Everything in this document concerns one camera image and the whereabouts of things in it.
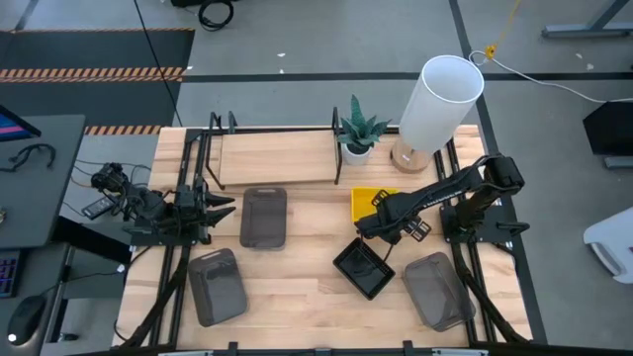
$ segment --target computer monitor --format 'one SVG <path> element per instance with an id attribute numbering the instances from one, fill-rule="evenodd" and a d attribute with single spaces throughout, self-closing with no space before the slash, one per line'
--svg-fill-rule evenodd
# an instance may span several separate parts
<path id="1" fill-rule="evenodd" d="M 0 142 L 39 137 L 42 133 L 0 105 Z"/>

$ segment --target green plant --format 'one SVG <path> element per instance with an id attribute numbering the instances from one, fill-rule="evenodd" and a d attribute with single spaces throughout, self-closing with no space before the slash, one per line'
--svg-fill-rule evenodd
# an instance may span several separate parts
<path id="1" fill-rule="evenodd" d="M 367 150 L 367 147 L 373 147 L 374 143 L 379 141 L 378 137 L 387 131 L 387 125 L 391 120 L 378 124 L 376 124 L 376 116 L 365 120 L 355 95 L 352 95 L 351 107 L 352 118 L 341 120 L 345 134 L 340 135 L 338 141 L 360 150 Z"/>

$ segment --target wooden board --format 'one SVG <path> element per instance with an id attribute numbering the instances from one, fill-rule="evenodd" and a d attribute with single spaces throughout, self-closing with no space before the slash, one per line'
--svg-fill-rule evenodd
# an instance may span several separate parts
<path id="1" fill-rule="evenodd" d="M 183 139 L 183 129 L 162 130 L 149 181 L 152 189 L 164 191 L 175 187 Z M 433 163 L 414 175 L 403 174 L 392 166 L 389 150 L 395 140 L 394 135 L 381 137 L 382 142 L 376 145 L 367 165 L 343 165 L 338 186 L 283 185 L 288 192 L 288 237 L 283 251 L 242 248 L 239 229 L 242 195 L 247 187 L 227 187 L 220 192 L 207 177 L 214 193 L 236 199 L 237 210 L 210 229 L 213 243 L 197 245 L 191 258 L 230 248 L 244 278 L 249 310 L 232 320 L 204 328 L 197 321 L 187 283 L 178 348 L 226 349 L 230 341 L 239 342 L 239 348 L 245 349 L 400 348 L 406 339 L 416 347 L 466 346 L 463 325 L 440 333 L 422 324 L 402 280 L 405 266 L 414 260 L 436 251 L 451 258 L 436 207 L 421 213 L 433 228 L 425 241 L 417 243 L 406 237 L 394 248 L 389 264 L 397 276 L 374 301 L 365 300 L 332 265 L 333 258 L 356 236 L 349 214 L 352 187 L 395 187 L 410 192 L 437 180 Z M 460 127 L 455 144 L 462 166 L 473 163 L 484 153 L 476 126 Z M 222 140 L 214 137 L 211 157 L 214 169 L 220 165 L 221 147 Z M 444 157 L 445 166 L 449 167 L 448 155 Z M 368 243 L 379 255 L 387 252 L 388 245 L 379 239 Z M 162 247 L 152 248 L 129 273 L 118 321 L 123 336 L 134 331 L 155 300 L 162 256 Z M 515 329 L 529 338 L 512 258 L 485 244 L 480 244 L 480 257 L 491 299 Z M 170 320 L 171 307 L 168 307 L 162 341 L 166 341 Z M 478 334 L 484 335 L 479 311 L 476 326 Z M 121 340 L 115 337 L 114 343 Z"/>
<path id="2" fill-rule="evenodd" d="M 223 137 L 220 182 L 225 185 L 334 182 L 332 131 L 245 133 Z"/>

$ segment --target concrete floor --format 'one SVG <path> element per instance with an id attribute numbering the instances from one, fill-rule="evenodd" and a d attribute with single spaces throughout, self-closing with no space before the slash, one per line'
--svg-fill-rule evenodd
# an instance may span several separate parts
<path id="1" fill-rule="evenodd" d="M 27 29 L 140 27 L 129 0 L 31 1 L 37 6 Z M 586 22 L 607 2 L 524 1 L 497 59 L 531 73 L 630 72 L 633 38 L 540 37 L 544 25 Z M 138 3 L 148 27 L 198 28 L 193 15 L 168 1 Z M 497 40 L 514 2 L 458 3 L 470 44 L 479 49 Z M 0 30 L 13 29 L 28 4 L 0 2 Z M 633 21 L 633 4 L 617 20 Z M 225 30 L 197 31 L 187 74 L 417 72 L 430 57 L 446 53 L 462 51 L 451 8 L 443 0 L 242 0 L 235 3 L 235 18 Z M 493 64 L 482 71 L 500 72 Z M 604 99 L 633 97 L 631 80 L 563 84 Z M 241 125 L 327 124 L 331 108 L 346 113 L 355 93 L 366 113 L 397 122 L 412 86 L 411 80 L 186 83 L 178 110 L 186 126 L 205 125 L 211 110 L 232 110 Z M 485 97 L 498 147 L 515 158 L 527 182 L 513 201 L 519 219 L 532 225 L 523 240 L 548 341 L 633 349 L 633 286 L 613 281 L 582 242 L 589 225 L 633 204 L 633 173 L 604 170 L 588 149 L 582 119 L 596 104 L 520 81 L 489 81 Z M 480 115 L 486 116 L 474 109 L 466 122 L 479 124 Z M 150 164 L 155 143 L 155 137 L 86 137 L 79 156 Z M 66 201 L 81 208 L 96 198 L 71 186 Z M 67 208 L 62 213 L 77 219 Z M 51 346 L 45 354 L 107 348 L 116 300 L 69 307 L 63 330 L 81 330 L 83 341 Z M 94 309 L 109 312 L 95 319 L 85 316 Z"/>

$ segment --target black floor mat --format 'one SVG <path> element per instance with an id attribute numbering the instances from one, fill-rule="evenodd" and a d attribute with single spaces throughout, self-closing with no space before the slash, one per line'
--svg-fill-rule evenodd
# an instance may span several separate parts
<path id="1" fill-rule="evenodd" d="M 3 63 L 4 56 L 7 53 L 7 48 L 9 47 L 9 42 L 12 38 L 13 34 L 0 31 L 0 65 Z"/>
<path id="2" fill-rule="evenodd" d="M 169 76 L 168 82 L 177 102 L 179 78 L 189 61 L 194 32 L 172 29 L 148 34 L 160 66 L 178 73 Z M 0 50 L 3 45 L 8 50 L 4 57 L 0 51 L 0 103 L 16 114 L 83 114 L 89 128 L 172 125 L 172 98 L 158 71 L 151 69 L 156 62 L 143 31 L 4 35 L 0 34 Z M 108 77 L 114 69 L 118 74 Z M 59 73 L 65 73 L 62 80 Z"/>
<path id="3" fill-rule="evenodd" d="M 180 83 L 169 83 L 178 97 Z M 86 126 L 171 126 L 174 109 L 163 82 L 4 83 L 0 101 L 20 116 L 82 114 Z"/>
<path id="4" fill-rule="evenodd" d="M 152 30 L 162 67 L 187 66 L 194 32 Z M 14 35 L 3 68 L 155 67 L 143 31 L 22 32 Z"/>

